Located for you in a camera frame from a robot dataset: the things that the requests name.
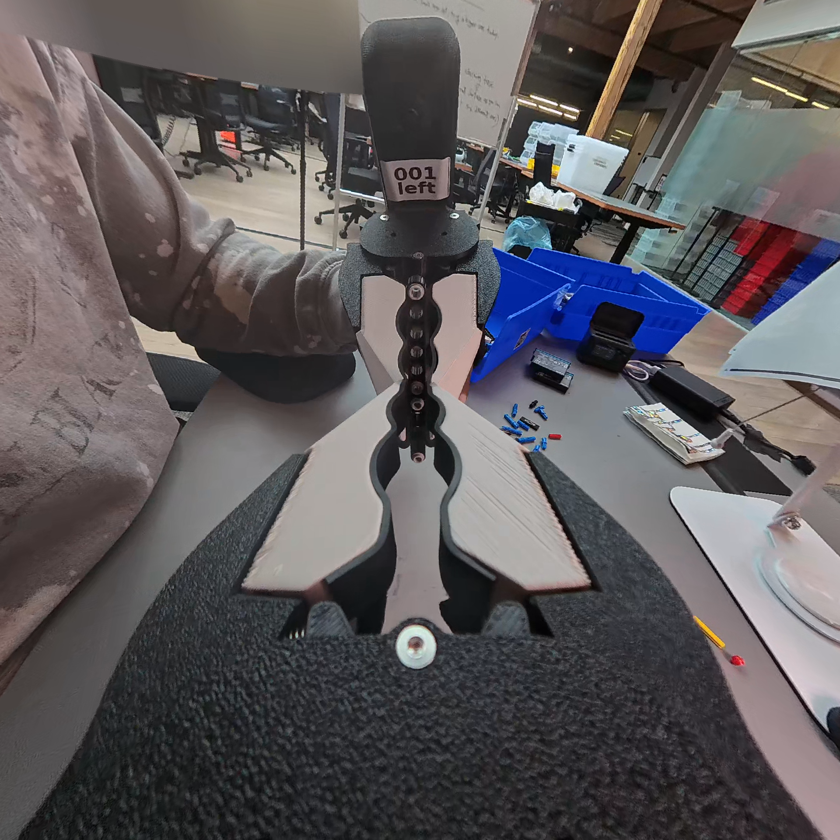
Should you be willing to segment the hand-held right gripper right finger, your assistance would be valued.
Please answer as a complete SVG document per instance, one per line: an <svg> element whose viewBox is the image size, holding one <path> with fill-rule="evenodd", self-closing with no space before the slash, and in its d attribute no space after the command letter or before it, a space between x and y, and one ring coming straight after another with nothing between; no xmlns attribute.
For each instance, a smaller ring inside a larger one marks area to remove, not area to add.
<svg viewBox="0 0 840 840"><path fill-rule="evenodd" d="M438 561L445 624L479 634L494 608L520 605L526 627L538 596L592 589L592 577L567 533L538 467L554 466L441 388L432 390L434 467L446 489L440 503Z"/></svg>

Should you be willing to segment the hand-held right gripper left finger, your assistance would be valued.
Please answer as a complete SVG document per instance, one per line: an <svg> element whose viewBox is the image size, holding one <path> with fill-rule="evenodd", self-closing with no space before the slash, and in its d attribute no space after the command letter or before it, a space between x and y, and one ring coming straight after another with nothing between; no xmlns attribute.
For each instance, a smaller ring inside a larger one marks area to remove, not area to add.
<svg viewBox="0 0 840 840"><path fill-rule="evenodd" d="M333 601L379 634L396 571L387 487L400 468L389 387L313 444L245 573L243 591Z"/></svg>

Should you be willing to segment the black perforated brick beam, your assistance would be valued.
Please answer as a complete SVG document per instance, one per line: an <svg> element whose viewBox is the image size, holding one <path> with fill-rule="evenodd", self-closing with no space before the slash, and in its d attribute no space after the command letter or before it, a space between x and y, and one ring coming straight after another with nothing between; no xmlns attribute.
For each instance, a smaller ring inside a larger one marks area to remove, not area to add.
<svg viewBox="0 0 840 840"><path fill-rule="evenodd" d="M395 316L400 340L397 368L401 380L392 407L401 446L407 448L415 464L425 461L432 440L428 425L432 412L429 389L434 360L431 344L433 320L427 280L415 269L405 278L404 300Z"/></svg>

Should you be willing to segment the pile of blue black pins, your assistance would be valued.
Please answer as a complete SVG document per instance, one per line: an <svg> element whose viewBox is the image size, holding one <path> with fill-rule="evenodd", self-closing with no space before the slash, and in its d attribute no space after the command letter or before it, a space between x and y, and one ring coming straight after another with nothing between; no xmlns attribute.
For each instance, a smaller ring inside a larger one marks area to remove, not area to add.
<svg viewBox="0 0 840 840"><path fill-rule="evenodd" d="M548 408L539 398L527 404L511 404L502 414L499 430L535 453L546 452L549 446L564 440L561 431L551 424Z"/></svg>

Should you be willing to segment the person's left forearm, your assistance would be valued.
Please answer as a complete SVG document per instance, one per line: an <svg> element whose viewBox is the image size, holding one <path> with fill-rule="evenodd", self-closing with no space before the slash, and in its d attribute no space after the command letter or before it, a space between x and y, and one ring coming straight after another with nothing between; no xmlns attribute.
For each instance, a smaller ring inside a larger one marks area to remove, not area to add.
<svg viewBox="0 0 840 840"><path fill-rule="evenodd" d="M131 314L197 350L271 356L347 354L358 349L339 289L342 258L325 251L282 254L200 215L143 245L122 269Z"/></svg>

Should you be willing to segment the blue bin with label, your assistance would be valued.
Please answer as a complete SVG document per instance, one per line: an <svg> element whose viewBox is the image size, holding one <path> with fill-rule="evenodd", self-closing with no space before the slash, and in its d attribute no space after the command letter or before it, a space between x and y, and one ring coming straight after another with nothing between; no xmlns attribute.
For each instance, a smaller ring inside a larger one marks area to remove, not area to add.
<svg viewBox="0 0 840 840"><path fill-rule="evenodd" d="M477 383L532 341L548 326L560 289L572 280L498 248L500 288L486 323L491 342L471 374Z"/></svg>

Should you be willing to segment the whiteboard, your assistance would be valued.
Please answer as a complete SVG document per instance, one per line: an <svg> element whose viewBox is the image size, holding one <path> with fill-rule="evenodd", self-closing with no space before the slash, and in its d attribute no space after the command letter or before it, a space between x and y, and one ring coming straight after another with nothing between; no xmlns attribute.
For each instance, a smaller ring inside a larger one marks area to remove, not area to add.
<svg viewBox="0 0 840 840"><path fill-rule="evenodd" d="M458 137L497 147L538 9L533 1L359 1L360 31L380 19L448 22L460 48Z"/></svg>

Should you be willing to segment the teal plastic bag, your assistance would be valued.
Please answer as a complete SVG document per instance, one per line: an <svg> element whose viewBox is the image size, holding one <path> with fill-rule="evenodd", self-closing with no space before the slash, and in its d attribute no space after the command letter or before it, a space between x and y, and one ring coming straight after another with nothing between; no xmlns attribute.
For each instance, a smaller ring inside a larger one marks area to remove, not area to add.
<svg viewBox="0 0 840 840"><path fill-rule="evenodd" d="M544 218L533 216L517 217L509 223L504 234L501 249L511 253L513 249L553 249L552 228Z"/></svg>

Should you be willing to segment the folded paper map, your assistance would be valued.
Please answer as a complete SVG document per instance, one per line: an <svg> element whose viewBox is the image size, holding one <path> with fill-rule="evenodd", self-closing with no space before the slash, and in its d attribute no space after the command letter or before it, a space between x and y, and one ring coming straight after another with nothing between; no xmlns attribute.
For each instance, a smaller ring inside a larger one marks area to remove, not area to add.
<svg viewBox="0 0 840 840"><path fill-rule="evenodd" d="M685 466L723 455L725 443L734 435L726 428L717 437L708 438L661 402L629 406L623 414Z"/></svg>

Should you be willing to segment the black mesh seat chair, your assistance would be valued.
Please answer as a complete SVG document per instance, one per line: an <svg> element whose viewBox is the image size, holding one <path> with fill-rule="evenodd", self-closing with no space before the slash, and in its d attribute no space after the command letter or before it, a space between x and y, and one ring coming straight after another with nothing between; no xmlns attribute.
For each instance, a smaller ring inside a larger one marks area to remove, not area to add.
<svg viewBox="0 0 840 840"><path fill-rule="evenodd" d="M219 376L216 368L202 361L163 353L146 355L166 401L176 413L193 413Z"/></svg>

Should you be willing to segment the white cooler box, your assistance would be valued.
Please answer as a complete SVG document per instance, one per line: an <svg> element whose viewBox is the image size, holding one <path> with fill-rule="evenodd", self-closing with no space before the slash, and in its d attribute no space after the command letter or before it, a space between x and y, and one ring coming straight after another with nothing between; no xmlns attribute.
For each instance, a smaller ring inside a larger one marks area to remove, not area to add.
<svg viewBox="0 0 840 840"><path fill-rule="evenodd" d="M627 155L622 146L573 134L567 139L556 180L586 193L605 194Z"/></svg>

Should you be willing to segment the blue storage bin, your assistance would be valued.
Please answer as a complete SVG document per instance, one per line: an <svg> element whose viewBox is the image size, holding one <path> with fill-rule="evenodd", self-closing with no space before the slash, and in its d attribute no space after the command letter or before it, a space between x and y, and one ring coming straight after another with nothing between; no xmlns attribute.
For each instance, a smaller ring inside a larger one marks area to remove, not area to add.
<svg viewBox="0 0 840 840"><path fill-rule="evenodd" d="M528 261L562 276L571 298L552 316L549 333L557 340L581 341L595 309L607 301L644 315L633 337L643 353L667 354L710 308L644 270L545 248Z"/></svg>

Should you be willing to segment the white base booklet stand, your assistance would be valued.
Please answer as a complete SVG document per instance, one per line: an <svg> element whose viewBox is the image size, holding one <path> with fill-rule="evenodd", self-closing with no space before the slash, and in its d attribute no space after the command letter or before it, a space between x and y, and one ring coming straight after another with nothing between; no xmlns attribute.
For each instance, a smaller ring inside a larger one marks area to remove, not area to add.
<svg viewBox="0 0 840 840"><path fill-rule="evenodd" d="M839 557L805 519L838 446L783 504L676 487L670 502L802 704L826 732L839 706Z"/></svg>

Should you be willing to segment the black power adapter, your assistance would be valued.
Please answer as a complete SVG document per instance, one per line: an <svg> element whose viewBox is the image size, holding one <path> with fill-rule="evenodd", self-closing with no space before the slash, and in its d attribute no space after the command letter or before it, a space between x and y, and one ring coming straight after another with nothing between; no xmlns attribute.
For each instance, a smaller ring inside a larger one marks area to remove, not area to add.
<svg viewBox="0 0 840 840"><path fill-rule="evenodd" d="M716 419L734 404L733 396L702 380L682 365L656 367L647 382L654 391L704 422Z"/></svg>

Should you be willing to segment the storage drawer rack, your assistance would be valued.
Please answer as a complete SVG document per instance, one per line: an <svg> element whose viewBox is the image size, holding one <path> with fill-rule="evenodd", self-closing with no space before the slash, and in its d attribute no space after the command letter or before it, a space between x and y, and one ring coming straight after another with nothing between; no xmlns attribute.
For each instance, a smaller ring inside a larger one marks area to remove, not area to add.
<svg viewBox="0 0 840 840"><path fill-rule="evenodd" d="M817 212L805 230L713 206L686 232L673 281L751 329L809 287L839 257L838 216Z"/></svg>

